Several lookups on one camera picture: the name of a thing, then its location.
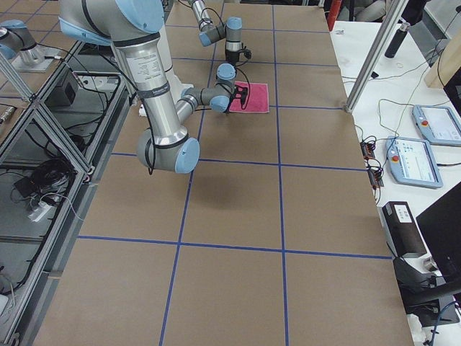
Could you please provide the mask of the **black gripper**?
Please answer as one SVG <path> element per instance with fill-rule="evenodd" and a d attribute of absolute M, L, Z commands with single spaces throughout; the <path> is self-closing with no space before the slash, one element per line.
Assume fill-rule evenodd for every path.
<path fill-rule="evenodd" d="M 231 64 L 236 65 L 240 61 L 241 51 L 232 51 L 232 50 L 225 50 L 225 60 Z"/>
<path fill-rule="evenodd" d="M 245 104 L 245 87 L 239 86 L 237 84 L 234 85 L 233 93 L 230 97 L 230 100 L 233 101 L 237 99 L 241 105 Z"/>

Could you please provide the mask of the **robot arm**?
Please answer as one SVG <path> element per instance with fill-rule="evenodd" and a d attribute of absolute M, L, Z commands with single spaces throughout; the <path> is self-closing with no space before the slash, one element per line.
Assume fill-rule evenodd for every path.
<path fill-rule="evenodd" d="M 199 40 L 203 47 L 211 46 L 221 40 L 225 41 L 225 60 L 237 66 L 241 54 L 245 53 L 246 46 L 242 41 L 242 19 L 240 17 L 229 17 L 225 22 L 221 19 L 214 24 L 204 1 L 191 0 L 187 2 L 191 7 L 199 27 Z"/>
<path fill-rule="evenodd" d="M 175 77 L 165 38 L 161 1 L 60 1 L 61 31 L 73 39 L 113 49 L 118 66 L 141 100 L 149 127 L 138 141 L 137 156 L 150 170 L 179 174 L 194 170 L 200 144 L 190 137 L 184 121 L 199 106 L 227 112 L 237 94 L 236 67 L 245 47 L 242 20 L 229 17 L 215 25 L 203 1 L 189 5 L 207 47 L 225 41 L 225 63 L 218 66 L 212 87 L 186 86 Z"/>

